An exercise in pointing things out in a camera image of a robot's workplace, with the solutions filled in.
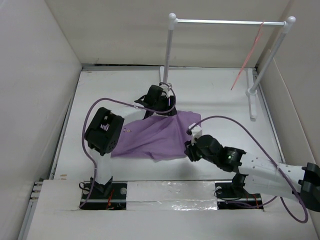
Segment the purple trousers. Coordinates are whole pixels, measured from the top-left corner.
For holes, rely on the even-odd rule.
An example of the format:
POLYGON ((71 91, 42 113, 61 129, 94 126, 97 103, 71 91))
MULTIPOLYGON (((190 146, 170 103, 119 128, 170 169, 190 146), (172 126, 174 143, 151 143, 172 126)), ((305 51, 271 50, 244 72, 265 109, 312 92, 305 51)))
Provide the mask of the purple trousers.
POLYGON ((154 161, 185 158, 185 142, 191 140, 188 127, 201 120, 192 111, 174 116, 152 115, 123 126, 112 158, 151 159, 154 161))

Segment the pink wire hanger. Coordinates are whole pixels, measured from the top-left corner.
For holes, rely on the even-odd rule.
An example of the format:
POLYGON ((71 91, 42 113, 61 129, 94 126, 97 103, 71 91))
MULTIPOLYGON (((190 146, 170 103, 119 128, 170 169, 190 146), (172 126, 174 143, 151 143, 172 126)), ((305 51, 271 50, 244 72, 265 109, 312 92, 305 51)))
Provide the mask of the pink wire hanger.
POLYGON ((235 80, 234 80, 231 88, 230 88, 231 91, 232 91, 233 88, 235 87, 235 85, 236 85, 237 81, 239 80, 239 78, 240 78, 243 70, 245 69, 248 61, 250 60, 253 52, 255 51, 255 48, 256 48, 257 44, 258 44, 259 41, 260 41, 260 38, 261 38, 261 36, 262 36, 262 34, 263 34, 262 28, 263 28, 264 23, 265 23, 265 22, 263 21, 263 22, 260 24, 259 28, 258 28, 258 31, 257 31, 257 34, 256 34, 256 36, 255 36, 255 38, 254 38, 252 47, 251 47, 251 49, 249 50, 249 52, 248 52, 245 60, 243 61, 243 64, 242 64, 242 66, 241 66, 241 68, 240 68, 240 70, 239 70, 239 72, 238 72, 238 74, 237 74, 237 76, 236 76, 236 78, 235 78, 235 80))

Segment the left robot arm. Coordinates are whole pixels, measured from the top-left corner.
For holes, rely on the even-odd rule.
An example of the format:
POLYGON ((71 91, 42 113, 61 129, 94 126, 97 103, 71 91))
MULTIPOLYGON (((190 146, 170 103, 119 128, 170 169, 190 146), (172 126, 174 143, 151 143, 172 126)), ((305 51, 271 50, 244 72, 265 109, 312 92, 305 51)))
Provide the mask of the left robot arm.
POLYGON ((93 177, 88 184, 89 196, 97 194, 107 198, 112 191, 113 177, 111 174, 111 153, 116 148, 124 125, 137 120, 144 120, 153 114, 174 116, 176 110, 176 95, 170 83, 161 82, 152 85, 147 94, 134 103, 125 103, 111 98, 98 99, 90 107, 82 128, 81 144, 84 153, 94 165, 93 177), (99 107, 91 122, 87 124, 93 108, 102 101, 122 105, 110 110, 99 107))

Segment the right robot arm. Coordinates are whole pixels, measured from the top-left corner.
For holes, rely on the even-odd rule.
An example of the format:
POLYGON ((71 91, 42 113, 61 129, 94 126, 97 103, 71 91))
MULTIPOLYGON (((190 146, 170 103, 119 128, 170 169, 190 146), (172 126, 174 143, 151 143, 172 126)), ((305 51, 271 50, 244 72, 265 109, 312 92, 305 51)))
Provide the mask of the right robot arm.
POLYGON ((301 199, 307 209, 320 210, 320 168, 314 163, 272 163, 242 149, 222 146, 211 135, 195 137, 184 146, 192 162, 204 159, 224 172, 235 173, 231 191, 237 197, 249 193, 301 199))

